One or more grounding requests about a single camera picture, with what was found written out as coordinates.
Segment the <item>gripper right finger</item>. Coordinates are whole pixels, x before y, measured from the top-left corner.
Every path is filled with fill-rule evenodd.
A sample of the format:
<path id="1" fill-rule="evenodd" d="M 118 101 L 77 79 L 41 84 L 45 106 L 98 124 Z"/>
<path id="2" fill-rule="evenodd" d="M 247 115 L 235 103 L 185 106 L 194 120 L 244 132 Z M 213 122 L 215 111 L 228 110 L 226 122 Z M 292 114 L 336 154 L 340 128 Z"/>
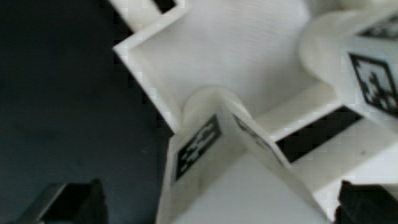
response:
<path id="1" fill-rule="evenodd" d="M 341 181 L 334 224 L 398 224 L 398 199 L 379 184 Z"/>

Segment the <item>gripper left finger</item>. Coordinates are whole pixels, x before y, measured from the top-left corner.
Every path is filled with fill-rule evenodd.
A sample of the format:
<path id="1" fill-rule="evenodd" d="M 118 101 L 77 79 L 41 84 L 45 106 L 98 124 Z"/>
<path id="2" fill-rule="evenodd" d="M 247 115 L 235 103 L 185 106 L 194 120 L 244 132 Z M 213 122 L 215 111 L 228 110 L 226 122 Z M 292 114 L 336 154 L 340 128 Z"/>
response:
<path id="1" fill-rule="evenodd" d="M 102 181 L 50 184 L 14 224 L 109 224 Z"/>

